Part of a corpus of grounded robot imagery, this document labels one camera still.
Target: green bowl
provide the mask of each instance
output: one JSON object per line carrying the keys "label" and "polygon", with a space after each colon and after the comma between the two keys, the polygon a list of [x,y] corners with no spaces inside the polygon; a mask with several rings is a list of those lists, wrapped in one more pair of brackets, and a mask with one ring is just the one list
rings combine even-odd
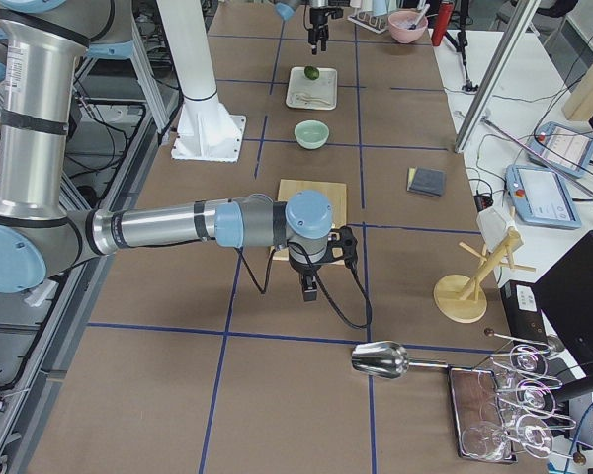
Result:
{"label": "green bowl", "polygon": [[306,120],[295,127],[296,142],[307,150],[320,148],[329,138],[329,128],[322,121]]}

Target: white desk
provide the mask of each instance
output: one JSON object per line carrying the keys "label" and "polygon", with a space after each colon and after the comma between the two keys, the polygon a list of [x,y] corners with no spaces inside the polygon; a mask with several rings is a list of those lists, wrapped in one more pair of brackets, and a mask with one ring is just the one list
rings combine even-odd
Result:
{"label": "white desk", "polygon": [[[501,34],[496,32],[467,32],[467,37],[469,47],[466,49],[466,54],[469,75],[472,81],[478,84],[485,73],[496,46],[500,42]],[[464,83],[461,60],[446,39],[444,39],[439,47],[435,48],[435,55],[444,87],[451,91],[460,91]],[[555,70],[539,40],[533,34],[525,34],[519,41],[513,56],[507,64],[494,94],[532,100],[551,96],[563,86],[562,78]],[[558,123],[567,123],[572,128],[580,131],[589,131],[590,127],[588,123],[569,123],[564,118],[561,108],[569,97],[570,93],[567,92],[564,94],[545,117],[543,123],[556,121]],[[463,120],[457,117],[455,112],[461,111],[465,114],[472,102],[472,95],[448,92],[448,102],[451,112],[453,112],[453,123],[455,124],[455,128],[459,130]],[[529,104],[494,97],[489,102],[490,118],[499,127],[509,131],[511,134],[523,137],[532,132],[540,117],[547,110],[550,102],[551,100],[547,99]],[[476,169],[479,145],[483,136],[488,133],[496,134],[482,123],[477,127],[464,153],[467,166]],[[480,167],[492,171],[499,176],[505,176],[505,168],[508,165],[514,162],[521,164],[529,162],[524,156],[525,154],[519,154],[519,151],[520,148],[511,142],[487,137],[480,148]],[[503,183],[500,179],[484,171],[479,170],[479,173],[480,178],[487,181],[494,191],[499,191],[503,188]],[[468,169],[468,175],[470,178],[479,177],[479,174],[473,169]],[[587,174],[582,179],[582,182],[593,190],[593,177],[591,175]],[[472,189],[476,190],[477,182],[471,181],[470,184]],[[586,198],[575,187],[571,185],[568,187],[574,198]],[[485,184],[480,184],[479,190],[482,193],[488,191]],[[502,205],[506,209],[511,206],[510,198],[506,196],[503,199],[501,193],[494,195],[494,201],[495,205]],[[524,272],[504,269],[499,285],[508,279],[536,281],[575,242],[586,232],[593,229],[593,203],[577,203],[576,206],[583,224],[579,230],[548,229],[529,226],[520,222],[519,231],[525,245],[515,253],[516,261],[522,265],[536,267],[537,270],[535,272]],[[554,333],[551,326],[548,326],[547,329],[549,333]],[[573,357],[568,354],[563,355],[569,366],[576,364]],[[584,375],[580,369],[575,370],[574,373],[578,377]],[[569,447],[570,443],[564,439],[557,438],[554,444],[554,448],[559,452],[566,453]],[[593,467],[593,451],[586,452],[585,454],[588,459],[587,465],[576,466],[572,464],[569,469],[570,472],[586,472],[587,467]],[[564,467],[564,461],[561,459],[552,459],[551,462],[553,462],[556,468]]]}

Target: wooden block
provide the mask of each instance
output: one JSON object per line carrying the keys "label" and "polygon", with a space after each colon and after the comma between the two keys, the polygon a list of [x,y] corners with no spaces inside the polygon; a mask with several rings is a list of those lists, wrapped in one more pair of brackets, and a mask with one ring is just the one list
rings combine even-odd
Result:
{"label": "wooden block", "polygon": [[593,65],[571,93],[562,111],[568,120],[573,121],[588,121],[593,117]]}
{"label": "wooden block", "polygon": [[[332,227],[342,227],[347,223],[347,185],[345,183],[327,183],[323,181],[281,180],[277,200],[287,201],[299,191],[314,190],[327,196],[332,203]],[[287,260],[288,249],[277,252],[274,260]]]}

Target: black band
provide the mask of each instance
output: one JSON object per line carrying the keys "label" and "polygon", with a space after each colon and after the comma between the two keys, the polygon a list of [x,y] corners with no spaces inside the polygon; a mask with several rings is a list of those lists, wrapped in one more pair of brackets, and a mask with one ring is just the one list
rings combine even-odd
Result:
{"label": "black band", "polygon": [[211,98],[215,97],[216,94],[217,94],[217,89],[215,89],[215,92],[213,92],[210,96],[204,97],[203,99],[193,99],[193,98],[191,98],[189,96],[185,96],[184,94],[183,94],[183,96],[185,96],[185,99],[189,99],[190,101],[202,102],[202,101],[207,101],[208,99],[211,99]]}
{"label": "black band", "polygon": [[51,135],[68,134],[68,123],[25,116],[24,114],[7,111],[6,109],[2,110],[0,121],[3,125],[18,128],[20,130],[40,131],[41,133],[50,133]]}
{"label": "black band", "polygon": [[286,247],[286,203],[273,203],[273,245],[277,249]]}
{"label": "black band", "polygon": [[194,202],[194,225],[200,240],[210,239],[209,232],[207,232],[207,223],[205,222],[205,202],[203,200]]}
{"label": "black band", "polygon": [[77,224],[75,224],[71,219],[68,219],[68,225],[70,226],[70,228],[72,229],[72,231],[75,233],[75,236],[77,237],[77,255],[75,256],[75,260],[72,261],[72,266],[74,266],[77,261],[79,260],[79,258],[81,257],[81,253],[83,252],[83,238],[81,237],[81,232],[79,232],[79,227],[77,227]]}
{"label": "black band", "polygon": [[100,40],[108,33],[108,31],[112,27],[112,23],[115,21],[115,10],[115,0],[110,0],[110,15],[108,15],[108,21],[106,22],[106,25],[103,27],[102,30],[100,30],[96,35],[90,38],[91,42]]}
{"label": "black band", "polygon": [[18,219],[16,217],[5,217],[0,215],[0,225],[5,227],[23,227],[26,229],[50,229],[61,227],[68,223],[68,217],[52,220]]}
{"label": "black band", "polygon": [[55,23],[47,22],[41,18],[27,15],[26,13],[17,13],[13,10],[5,10],[0,8],[0,20],[10,20],[12,22],[21,23],[29,27],[37,28],[47,33],[58,35],[59,37],[66,38],[67,40],[74,41],[82,46],[90,46],[90,39],[80,33],[73,30],[61,27]]}
{"label": "black band", "polygon": [[106,255],[99,250],[99,248],[97,247],[97,243],[95,242],[94,221],[96,213],[96,210],[91,210],[88,213],[88,217],[86,217],[86,241],[88,242],[90,250],[92,250],[95,254]]}
{"label": "black band", "polygon": [[110,230],[112,231],[112,238],[120,249],[129,249],[130,246],[123,236],[123,214],[125,211],[115,212],[110,219]]}

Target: red cylinder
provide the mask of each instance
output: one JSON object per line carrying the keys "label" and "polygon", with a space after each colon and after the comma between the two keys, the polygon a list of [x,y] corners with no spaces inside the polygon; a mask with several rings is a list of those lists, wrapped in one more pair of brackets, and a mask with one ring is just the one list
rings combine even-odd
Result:
{"label": "red cylinder", "polygon": [[451,21],[453,8],[455,8],[453,2],[443,2],[440,5],[435,28],[433,29],[433,35],[431,36],[431,43],[434,46],[439,46],[442,43],[442,38],[448,28],[448,23]]}

